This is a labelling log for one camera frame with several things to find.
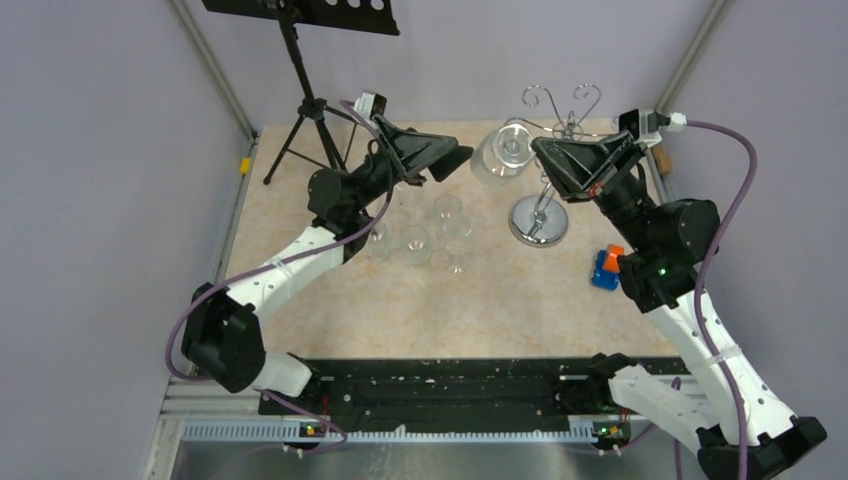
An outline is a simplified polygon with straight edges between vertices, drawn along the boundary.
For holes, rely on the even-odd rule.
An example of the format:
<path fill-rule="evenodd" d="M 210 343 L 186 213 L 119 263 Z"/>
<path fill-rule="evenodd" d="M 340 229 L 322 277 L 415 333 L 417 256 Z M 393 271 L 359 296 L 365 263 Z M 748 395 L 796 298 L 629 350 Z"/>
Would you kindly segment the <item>ribbed clear wine glass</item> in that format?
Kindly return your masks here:
<path fill-rule="evenodd" d="M 368 234 L 368 258 L 383 262 L 389 259 L 392 251 L 391 234 L 388 225 L 380 221 Z"/>

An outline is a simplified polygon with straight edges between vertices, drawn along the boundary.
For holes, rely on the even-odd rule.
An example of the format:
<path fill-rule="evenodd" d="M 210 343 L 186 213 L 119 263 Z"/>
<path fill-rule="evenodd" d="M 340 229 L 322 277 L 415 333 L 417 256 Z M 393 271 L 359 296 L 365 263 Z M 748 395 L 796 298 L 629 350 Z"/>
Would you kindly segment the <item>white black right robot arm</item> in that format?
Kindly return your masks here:
<path fill-rule="evenodd" d="M 674 346 L 706 397 L 700 405 L 618 357 L 595 370 L 589 404 L 645 417 L 690 450 L 710 479 L 772 479 L 821 445 L 821 422 L 796 414 L 768 387 L 698 276 L 720 227 L 716 205 L 655 202 L 640 164 L 645 150 L 626 131 L 597 142 L 538 137 L 531 148 L 562 199 L 595 203 L 630 246 L 617 260 L 623 292 Z"/>

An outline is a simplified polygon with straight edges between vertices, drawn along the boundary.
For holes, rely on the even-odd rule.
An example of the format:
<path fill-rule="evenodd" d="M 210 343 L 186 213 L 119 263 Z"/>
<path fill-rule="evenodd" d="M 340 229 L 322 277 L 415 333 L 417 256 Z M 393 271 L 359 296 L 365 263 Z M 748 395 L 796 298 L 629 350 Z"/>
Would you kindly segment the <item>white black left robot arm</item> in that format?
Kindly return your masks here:
<path fill-rule="evenodd" d="M 312 369 L 291 354 L 267 351 L 264 322 L 362 250 L 397 184 L 420 187 L 424 171 L 442 182 L 474 152 L 452 136 L 400 129 L 382 115 L 371 134 L 360 166 L 310 176 L 307 208 L 314 218 L 289 246 L 252 270 L 199 287 L 179 317 L 182 356 L 228 392 L 270 390 L 297 413 L 314 410 L 321 388 Z"/>

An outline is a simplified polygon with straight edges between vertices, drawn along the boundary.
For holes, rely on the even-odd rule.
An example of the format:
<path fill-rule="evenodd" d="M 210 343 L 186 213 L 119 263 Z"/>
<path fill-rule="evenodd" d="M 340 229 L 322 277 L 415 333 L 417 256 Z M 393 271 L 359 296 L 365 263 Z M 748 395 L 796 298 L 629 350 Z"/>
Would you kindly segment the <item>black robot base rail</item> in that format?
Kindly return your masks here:
<path fill-rule="evenodd" d="M 622 354 L 524 359 L 311 360 L 304 392 L 279 404 L 264 395 L 258 412 L 303 409 L 329 419 L 350 442 L 391 435 L 436 441 L 516 439 L 623 449 L 654 433 L 602 382 L 632 364 Z"/>

